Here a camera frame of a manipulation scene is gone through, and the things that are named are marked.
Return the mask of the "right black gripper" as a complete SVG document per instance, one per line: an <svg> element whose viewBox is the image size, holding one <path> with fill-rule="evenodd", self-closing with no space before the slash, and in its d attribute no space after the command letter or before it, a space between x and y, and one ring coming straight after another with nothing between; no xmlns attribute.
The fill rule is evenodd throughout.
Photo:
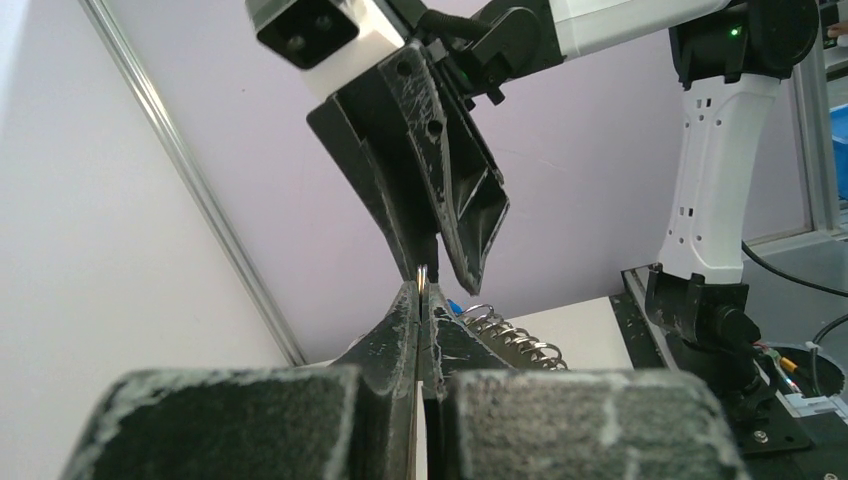
<svg viewBox="0 0 848 480"><path fill-rule="evenodd" d="M386 1L384 10L404 39L422 43L379 65L390 106L336 93L307 123L384 236L401 278L412 281L425 266L427 279L439 280L438 232L457 282L477 296L509 200L466 105L485 95L497 106L503 84L564 62L553 7L489 1L464 17L422 1Z"/></svg>

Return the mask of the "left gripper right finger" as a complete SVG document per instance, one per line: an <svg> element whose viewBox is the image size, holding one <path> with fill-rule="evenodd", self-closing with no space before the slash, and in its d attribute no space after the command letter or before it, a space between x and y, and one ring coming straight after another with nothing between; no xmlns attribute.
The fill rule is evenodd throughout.
<svg viewBox="0 0 848 480"><path fill-rule="evenodd" d="M426 479L744 479L715 397L639 369L601 297L518 318L562 346L566 371L505 366L436 285L422 297Z"/></svg>

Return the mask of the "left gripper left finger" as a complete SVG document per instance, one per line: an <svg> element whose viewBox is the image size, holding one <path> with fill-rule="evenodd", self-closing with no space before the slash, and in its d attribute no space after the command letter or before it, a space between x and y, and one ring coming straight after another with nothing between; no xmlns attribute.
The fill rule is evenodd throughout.
<svg viewBox="0 0 848 480"><path fill-rule="evenodd" d="M420 293L326 366L127 373L66 479L407 479L415 470Z"/></svg>

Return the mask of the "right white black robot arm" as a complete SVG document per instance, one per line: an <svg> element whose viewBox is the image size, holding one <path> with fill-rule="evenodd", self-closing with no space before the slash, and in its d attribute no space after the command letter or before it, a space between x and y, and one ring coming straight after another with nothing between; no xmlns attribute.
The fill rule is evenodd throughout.
<svg viewBox="0 0 848 480"><path fill-rule="evenodd" d="M312 3L317 68L335 74L307 117L383 232L405 279L442 240L470 294L508 207L474 124L474 98L506 82L661 30L683 89L673 211L652 269L649 319L704 349L750 345L742 225L753 163L781 83L813 48L813 1L490 1L470 17L383 1L351 18Z"/></svg>

